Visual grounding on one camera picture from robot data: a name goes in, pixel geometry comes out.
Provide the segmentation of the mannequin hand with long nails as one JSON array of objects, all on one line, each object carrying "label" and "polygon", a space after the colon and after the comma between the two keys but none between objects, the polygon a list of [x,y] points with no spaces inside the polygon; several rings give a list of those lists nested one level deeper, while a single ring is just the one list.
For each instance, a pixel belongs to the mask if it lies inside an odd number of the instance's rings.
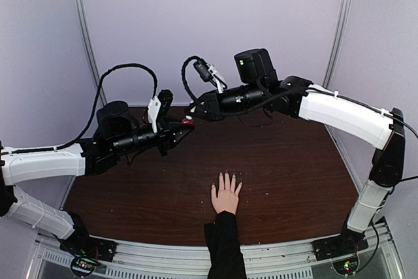
[{"label": "mannequin hand with long nails", "polygon": [[236,176],[229,176],[228,172],[219,174],[218,185],[211,185],[211,202],[217,214],[228,212],[236,214],[242,183],[236,184]]}]

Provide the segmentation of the black sleeved forearm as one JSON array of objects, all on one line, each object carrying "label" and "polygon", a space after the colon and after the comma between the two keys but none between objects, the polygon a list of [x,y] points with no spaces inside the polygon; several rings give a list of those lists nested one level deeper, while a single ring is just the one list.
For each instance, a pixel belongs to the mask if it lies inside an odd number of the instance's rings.
[{"label": "black sleeved forearm", "polygon": [[204,237],[211,261],[207,278],[247,278],[234,214],[223,211],[204,224]]}]

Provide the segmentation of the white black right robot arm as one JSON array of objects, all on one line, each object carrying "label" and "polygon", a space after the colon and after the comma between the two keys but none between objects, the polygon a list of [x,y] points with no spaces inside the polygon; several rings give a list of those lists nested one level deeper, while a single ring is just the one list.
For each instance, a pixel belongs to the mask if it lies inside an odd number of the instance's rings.
[{"label": "white black right robot arm", "polygon": [[362,104],[298,76],[279,80],[265,48],[236,54],[234,62],[242,82],[237,88],[229,88],[203,58],[191,56],[184,61],[181,77],[191,98],[186,109],[189,119],[216,122],[261,108],[331,126],[374,147],[368,180],[335,239],[338,252],[348,254],[402,180],[406,145],[402,111]]}]

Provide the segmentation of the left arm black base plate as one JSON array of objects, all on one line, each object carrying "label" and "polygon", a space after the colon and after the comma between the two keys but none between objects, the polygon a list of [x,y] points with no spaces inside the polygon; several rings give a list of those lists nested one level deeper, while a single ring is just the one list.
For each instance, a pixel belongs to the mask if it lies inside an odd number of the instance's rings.
[{"label": "left arm black base plate", "polygon": [[95,237],[71,236],[65,240],[57,240],[61,250],[74,257],[84,257],[96,262],[112,262],[117,248],[116,242]]}]

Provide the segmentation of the red nail polish bottle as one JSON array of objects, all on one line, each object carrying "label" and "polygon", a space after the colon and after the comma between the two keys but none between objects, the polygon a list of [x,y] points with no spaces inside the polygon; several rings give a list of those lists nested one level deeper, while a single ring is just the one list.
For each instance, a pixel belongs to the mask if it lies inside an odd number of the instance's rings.
[{"label": "red nail polish bottle", "polygon": [[184,125],[194,125],[195,124],[194,120],[188,120],[188,119],[183,119],[182,123]]}]

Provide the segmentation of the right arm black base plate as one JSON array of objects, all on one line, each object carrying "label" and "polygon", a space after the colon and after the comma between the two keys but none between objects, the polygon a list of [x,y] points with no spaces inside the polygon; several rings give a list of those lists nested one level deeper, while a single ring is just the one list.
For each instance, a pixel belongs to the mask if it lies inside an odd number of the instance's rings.
[{"label": "right arm black base plate", "polygon": [[334,259],[343,255],[353,255],[359,250],[369,247],[364,235],[337,235],[323,238],[312,242],[315,258],[317,261]]}]

